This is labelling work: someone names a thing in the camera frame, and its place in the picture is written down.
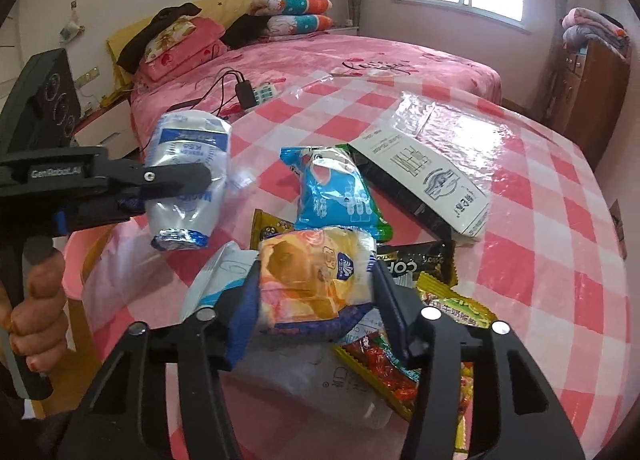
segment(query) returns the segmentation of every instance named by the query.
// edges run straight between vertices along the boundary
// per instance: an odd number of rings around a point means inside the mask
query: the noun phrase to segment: window sill
[[[493,12],[489,12],[487,10],[482,10],[480,8],[473,8],[466,5],[461,5],[459,3],[449,3],[446,1],[438,1],[438,0],[393,0],[395,3],[402,3],[408,5],[418,5],[418,6],[434,6],[436,8],[444,8],[446,10],[451,10],[454,12],[459,12],[463,14],[469,14],[474,16],[484,17],[485,19],[498,21],[504,26],[513,28],[523,34],[530,35],[530,30],[527,30],[523,23],[520,21],[516,21],[515,19],[511,19],[509,17],[505,17],[500,14],[495,14]]]

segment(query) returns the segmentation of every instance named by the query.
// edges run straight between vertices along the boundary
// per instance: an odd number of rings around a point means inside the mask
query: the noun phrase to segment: pink pillow
[[[213,44],[205,46],[199,52],[189,57],[182,64],[178,64],[173,70],[169,71],[166,75],[163,75],[158,80],[153,80],[152,78],[148,77],[148,75],[143,73],[142,64],[140,64],[141,68],[138,69],[138,71],[136,72],[136,77],[134,78],[136,82],[136,90],[138,91],[138,93],[148,93],[149,91],[153,91],[163,84],[174,80],[174,78],[178,78],[181,75],[191,72],[191,70],[197,68],[199,65],[204,64],[205,62],[209,62],[211,59],[215,59],[216,57],[220,57],[221,55],[225,54],[226,51],[227,48],[225,43],[218,39],[214,41]]]
[[[196,29],[185,40],[151,62],[144,60],[140,62],[139,69],[143,75],[154,81],[160,80],[197,53],[203,52],[207,46],[211,46],[214,41],[219,40],[225,33],[225,27],[208,17],[194,17],[190,21],[195,25]]]

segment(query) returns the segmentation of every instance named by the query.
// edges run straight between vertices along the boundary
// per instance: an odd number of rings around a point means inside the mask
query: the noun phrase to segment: white bottle-shaped package
[[[175,111],[160,118],[145,165],[202,162],[211,171],[211,185],[203,194],[145,202],[156,249],[207,246],[225,194],[230,139],[231,125],[206,111]]]

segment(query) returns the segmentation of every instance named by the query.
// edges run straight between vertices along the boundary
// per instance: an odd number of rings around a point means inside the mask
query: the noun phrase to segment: human hand
[[[32,372],[48,372],[66,351],[64,272],[65,260],[54,250],[53,255],[31,269],[27,276],[30,296],[14,309],[0,284],[0,324],[10,333],[14,353],[27,356]]]

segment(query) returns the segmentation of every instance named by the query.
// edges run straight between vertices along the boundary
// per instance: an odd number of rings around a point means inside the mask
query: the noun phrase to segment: cardboard box
[[[360,172],[438,237],[447,239],[444,222],[469,237],[482,231],[489,199],[449,159],[391,126],[350,146]]]

